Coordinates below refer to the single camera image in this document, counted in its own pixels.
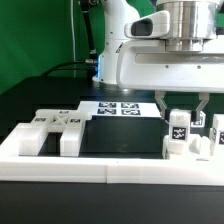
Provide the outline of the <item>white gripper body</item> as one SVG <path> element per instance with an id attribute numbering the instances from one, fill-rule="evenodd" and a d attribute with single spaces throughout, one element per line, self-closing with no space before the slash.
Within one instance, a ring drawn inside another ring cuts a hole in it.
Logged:
<path id="1" fill-rule="evenodd" d="M 207 41 L 202 52 L 167 52 L 162 40 L 128 41 L 116 80 L 127 89 L 224 93 L 224 38 Z"/>

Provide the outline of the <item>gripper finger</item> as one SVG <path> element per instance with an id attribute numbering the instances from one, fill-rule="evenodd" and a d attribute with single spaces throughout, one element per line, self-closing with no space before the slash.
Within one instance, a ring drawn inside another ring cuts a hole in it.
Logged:
<path id="1" fill-rule="evenodd" d="M 196 107 L 196 109 L 193 111 L 193 121 L 197 122 L 200 119 L 200 113 L 203 111 L 205 106 L 208 104 L 210 99 L 210 94 L 206 92 L 200 92 L 199 93 L 199 105 Z"/>
<path id="2" fill-rule="evenodd" d="M 164 91 L 155 91 L 155 100 L 160 108 L 160 115 L 164 120 L 169 119 L 169 110 L 164 100 L 166 93 Z"/>

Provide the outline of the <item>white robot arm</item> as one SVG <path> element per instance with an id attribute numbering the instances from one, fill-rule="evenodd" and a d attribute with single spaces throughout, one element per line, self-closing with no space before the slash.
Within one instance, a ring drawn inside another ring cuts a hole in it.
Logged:
<path id="1" fill-rule="evenodd" d="M 162 110 L 166 92 L 197 92 L 201 112 L 211 93 L 224 93 L 224 0 L 149 0 L 155 12 L 141 17 L 127 0 L 80 0 L 84 13 L 104 9 L 105 47 L 90 55 L 92 81 L 110 89 L 152 90 Z"/>

